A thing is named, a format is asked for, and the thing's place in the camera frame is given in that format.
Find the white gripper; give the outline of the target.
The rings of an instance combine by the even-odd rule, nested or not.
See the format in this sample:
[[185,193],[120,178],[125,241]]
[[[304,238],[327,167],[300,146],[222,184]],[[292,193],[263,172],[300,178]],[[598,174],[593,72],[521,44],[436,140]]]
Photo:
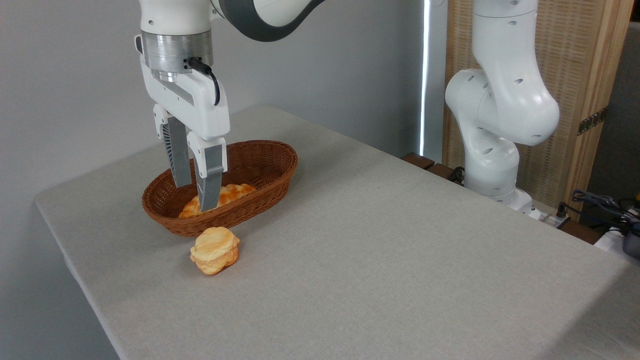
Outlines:
[[[211,76],[199,71],[178,73],[176,82],[158,80],[139,56],[142,77],[152,100],[157,136],[163,141],[174,186],[192,184],[189,151],[194,155],[199,208],[207,212],[218,206],[223,174],[228,171],[227,143],[231,130],[224,87],[217,91]],[[186,134],[186,126],[192,130]]]

